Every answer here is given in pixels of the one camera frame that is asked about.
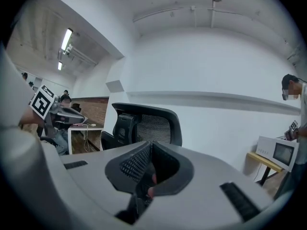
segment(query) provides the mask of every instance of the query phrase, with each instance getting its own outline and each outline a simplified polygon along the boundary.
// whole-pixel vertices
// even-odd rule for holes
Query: white ceiling
[[[141,35],[195,24],[197,27],[208,27],[211,24],[212,0],[121,1],[132,11],[134,24]],[[222,0],[216,3],[215,8],[215,28],[252,36],[285,59],[294,55],[289,61],[296,66],[303,62],[305,43],[278,0]]]
[[[95,40],[80,31],[78,25],[68,24],[67,19],[60,15],[60,11],[53,11],[48,4],[38,0],[29,0],[25,4],[11,40],[17,41],[16,45],[31,49],[34,54],[43,58],[48,63],[45,67],[59,74],[68,73],[77,77],[91,70],[93,66],[75,58],[69,65],[63,66],[61,71],[58,70],[58,51],[67,28],[73,30],[69,44],[92,60],[99,62],[108,54]]]

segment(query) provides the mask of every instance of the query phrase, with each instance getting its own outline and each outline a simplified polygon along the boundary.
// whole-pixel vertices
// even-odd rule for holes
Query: black vent
[[[77,167],[80,167],[86,164],[87,162],[85,162],[84,160],[81,160],[81,161],[76,161],[72,163],[65,163],[64,167],[66,168],[66,170],[69,170],[69,169],[77,168]]]
[[[233,182],[220,185],[220,188],[244,221],[248,221],[260,213],[257,207]]]
[[[137,141],[162,141],[171,143],[171,127],[164,117],[142,115],[137,124]]]
[[[139,182],[150,162],[150,147],[142,149],[131,158],[123,161],[120,170],[135,182]]]

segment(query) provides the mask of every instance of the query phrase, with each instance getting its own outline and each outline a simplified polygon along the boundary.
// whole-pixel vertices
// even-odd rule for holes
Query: wooden floor
[[[96,151],[90,143],[83,140],[83,135],[80,132],[74,131],[71,132],[71,149],[73,154]]]
[[[263,185],[263,188],[268,192],[268,194],[273,198],[276,194],[279,185],[281,184],[283,178],[285,177],[287,171],[282,171],[275,174],[271,178],[267,179]]]

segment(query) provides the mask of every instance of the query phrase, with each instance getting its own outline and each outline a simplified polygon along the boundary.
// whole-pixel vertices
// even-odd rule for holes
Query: fluorescent light
[[[71,34],[72,34],[72,29],[67,29],[66,33],[65,33],[65,36],[64,36],[64,39],[63,39],[63,43],[62,43],[62,49],[63,50],[66,50],[66,47],[67,47],[67,44],[68,44],[68,41],[71,37]]]
[[[62,69],[62,62],[59,62],[58,69],[61,71],[61,69]]]

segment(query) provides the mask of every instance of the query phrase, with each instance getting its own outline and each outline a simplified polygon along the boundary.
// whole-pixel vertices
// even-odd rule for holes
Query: air vent
[[[248,221],[260,213],[257,207],[233,182],[220,185],[220,188],[226,194],[243,221]]]
[[[65,163],[64,167],[66,168],[66,170],[70,170],[70,169],[73,169],[73,168],[84,166],[86,164],[87,164],[87,162],[85,162],[84,160],[81,160],[81,161],[76,161],[76,162],[72,162],[72,163]]]

